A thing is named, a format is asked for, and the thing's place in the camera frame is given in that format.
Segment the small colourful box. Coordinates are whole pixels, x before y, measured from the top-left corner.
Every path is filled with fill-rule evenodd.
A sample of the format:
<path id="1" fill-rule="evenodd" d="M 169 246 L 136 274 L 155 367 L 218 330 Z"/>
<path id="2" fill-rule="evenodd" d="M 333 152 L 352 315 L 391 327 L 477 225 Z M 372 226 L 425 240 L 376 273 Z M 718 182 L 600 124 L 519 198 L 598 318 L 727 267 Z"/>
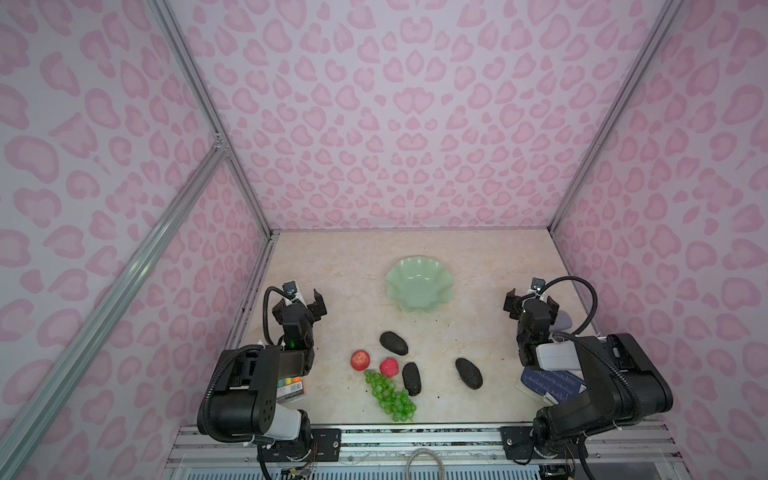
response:
<path id="1" fill-rule="evenodd" d="M 294 377 L 280 380 L 276 394 L 278 403 L 297 401 L 306 394 L 303 379 L 301 377 Z"/>

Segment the dark avocado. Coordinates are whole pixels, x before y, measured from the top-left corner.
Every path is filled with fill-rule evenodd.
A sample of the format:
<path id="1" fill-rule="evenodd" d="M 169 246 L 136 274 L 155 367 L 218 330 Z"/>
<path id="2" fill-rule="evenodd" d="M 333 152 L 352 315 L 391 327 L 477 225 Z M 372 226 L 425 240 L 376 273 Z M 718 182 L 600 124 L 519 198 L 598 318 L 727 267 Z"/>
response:
<path id="1" fill-rule="evenodd" d="M 383 348 L 396 355 L 405 356 L 409 353 L 408 343 L 392 331 L 383 332 L 379 337 L 379 342 Z"/>
<path id="2" fill-rule="evenodd" d="M 479 368 L 466 358 L 457 358 L 455 368 L 461 381 L 470 389 L 478 390 L 483 386 L 483 376 Z"/>
<path id="3" fill-rule="evenodd" d="M 421 375 L 418 366 L 414 362 L 408 362 L 404 365 L 401 376 L 404 388 L 409 396 L 414 397 L 421 393 Z"/>

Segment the pink fake strawberry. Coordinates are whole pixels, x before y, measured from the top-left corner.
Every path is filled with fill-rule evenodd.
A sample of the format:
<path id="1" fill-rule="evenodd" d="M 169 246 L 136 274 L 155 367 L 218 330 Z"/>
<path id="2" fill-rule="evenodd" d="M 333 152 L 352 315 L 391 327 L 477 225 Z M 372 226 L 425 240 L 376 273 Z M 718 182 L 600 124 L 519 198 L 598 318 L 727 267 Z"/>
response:
<path id="1" fill-rule="evenodd" d="M 400 367 L 394 358 L 387 358 L 380 363 L 379 371 L 386 378 L 393 378 L 399 373 Z"/>

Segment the green fake grape bunch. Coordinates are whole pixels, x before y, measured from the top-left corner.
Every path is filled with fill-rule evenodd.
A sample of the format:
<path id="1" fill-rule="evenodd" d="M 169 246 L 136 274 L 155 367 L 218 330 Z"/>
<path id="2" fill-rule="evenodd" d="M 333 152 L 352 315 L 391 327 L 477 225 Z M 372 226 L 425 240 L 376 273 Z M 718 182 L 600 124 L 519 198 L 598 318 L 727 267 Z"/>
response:
<path id="1" fill-rule="evenodd" d="M 390 378 L 373 370 L 366 370 L 364 379 L 379 407 L 394 422 L 413 420 L 417 408 L 407 390 L 397 390 Z"/>

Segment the red fake apple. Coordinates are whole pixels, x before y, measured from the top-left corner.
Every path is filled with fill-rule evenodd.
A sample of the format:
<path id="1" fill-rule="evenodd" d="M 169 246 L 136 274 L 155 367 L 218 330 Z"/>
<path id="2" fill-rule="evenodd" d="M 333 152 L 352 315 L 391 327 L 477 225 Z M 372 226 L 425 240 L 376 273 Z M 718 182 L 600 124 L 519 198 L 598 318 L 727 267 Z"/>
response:
<path id="1" fill-rule="evenodd" d="M 365 371 L 370 365 L 370 355 L 365 350 L 357 350 L 350 358 L 350 365 L 355 371 Z"/>

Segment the blue card packet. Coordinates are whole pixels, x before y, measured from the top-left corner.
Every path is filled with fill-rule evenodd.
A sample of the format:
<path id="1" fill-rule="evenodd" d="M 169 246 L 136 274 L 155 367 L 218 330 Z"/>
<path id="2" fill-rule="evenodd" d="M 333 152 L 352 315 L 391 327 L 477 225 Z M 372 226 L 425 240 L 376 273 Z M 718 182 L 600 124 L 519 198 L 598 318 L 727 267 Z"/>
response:
<path id="1" fill-rule="evenodd" d="M 526 367 L 517 388 L 547 405 L 557 405 L 586 390 L 584 381 L 569 371 L 538 371 Z"/>

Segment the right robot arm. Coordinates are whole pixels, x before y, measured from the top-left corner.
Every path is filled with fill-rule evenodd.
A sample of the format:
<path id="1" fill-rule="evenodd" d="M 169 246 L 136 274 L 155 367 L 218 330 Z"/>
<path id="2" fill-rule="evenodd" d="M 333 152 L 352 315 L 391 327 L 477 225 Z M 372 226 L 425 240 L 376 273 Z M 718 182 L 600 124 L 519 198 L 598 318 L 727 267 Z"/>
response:
<path id="1" fill-rule="evenodd" d="M 577 372 L 583 382 L 575 396 L 536 413 L 528 438 L 510 443 L 517 455 L 556 458 L 591 436 L 672 409 L 670 386 L 632 335 L 555 331 L 559 305 L 533 292 L 508 292 L 503 310 L 517 322 L 525 372 Z"/>

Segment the aluminium front rail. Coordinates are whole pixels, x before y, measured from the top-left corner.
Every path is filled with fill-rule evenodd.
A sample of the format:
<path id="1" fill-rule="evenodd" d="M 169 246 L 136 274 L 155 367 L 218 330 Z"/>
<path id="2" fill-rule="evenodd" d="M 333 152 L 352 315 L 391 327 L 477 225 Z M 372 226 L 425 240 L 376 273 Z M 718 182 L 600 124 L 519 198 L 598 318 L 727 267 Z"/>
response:
<path id="1" fill-rule="evenodd" d="M 517 455 L 512 441 L 530 424 L 315 425 L 319 455 L 309 466 L 268 462 L 273 479 L 687 479 L 680 448 L 667 427 L 647 421 L 594 435 L 556 458 Z M 194 427 L 181 429 L 166 462 L 166 479 L 260 479 L 257 448 L 223 444 Z"/>

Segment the green wavy fruit bowl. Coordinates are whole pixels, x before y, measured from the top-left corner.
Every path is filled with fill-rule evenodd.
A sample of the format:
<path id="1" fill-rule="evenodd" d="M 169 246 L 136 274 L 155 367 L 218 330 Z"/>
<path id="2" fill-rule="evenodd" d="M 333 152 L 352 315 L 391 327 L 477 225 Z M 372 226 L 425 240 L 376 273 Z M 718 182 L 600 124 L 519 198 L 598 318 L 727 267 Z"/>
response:
<path id="1" fill-rule="evenodd" d="M 386 275 L 386 295 L 403 312 L 433 312 L 453 299 L 454 278 L 444 263 L 426 256 L 398 261 Z"/>

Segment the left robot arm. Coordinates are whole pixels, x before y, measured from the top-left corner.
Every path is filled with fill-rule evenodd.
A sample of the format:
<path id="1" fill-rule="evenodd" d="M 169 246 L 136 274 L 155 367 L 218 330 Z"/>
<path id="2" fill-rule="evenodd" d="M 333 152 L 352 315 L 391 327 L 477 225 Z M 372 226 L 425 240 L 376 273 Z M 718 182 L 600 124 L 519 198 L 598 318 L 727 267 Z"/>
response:
<path id="1" fill-rule="evenodd" d="M 278 402 L 278 383 L 310 372 L 313 326 L 327 308 L 315 293 L 308 305 L 283 300 L 273 313 L 281 320 L 282 342 L 223 351 L 197 414 L 201 434 L 219 443 L 255 446 L 264 475 L 268 462 L 284 459 L 309 466 L 319 455 L 308 414 Z"/>

